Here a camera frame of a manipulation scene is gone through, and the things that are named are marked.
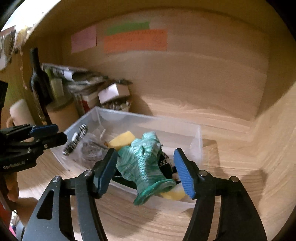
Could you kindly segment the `person's left hand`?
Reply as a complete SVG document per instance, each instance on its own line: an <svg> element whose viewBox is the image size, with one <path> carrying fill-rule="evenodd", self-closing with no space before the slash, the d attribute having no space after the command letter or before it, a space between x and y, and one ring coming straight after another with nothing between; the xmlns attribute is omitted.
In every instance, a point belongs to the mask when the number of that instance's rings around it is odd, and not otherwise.
<svg viewBox="0 0 296 241"><path fill-rule="evenodd" d="M19 186L17 181L17 173L5 175L6 187L8 189L7 197L10 201L16 202L19 198Z"/></svg>

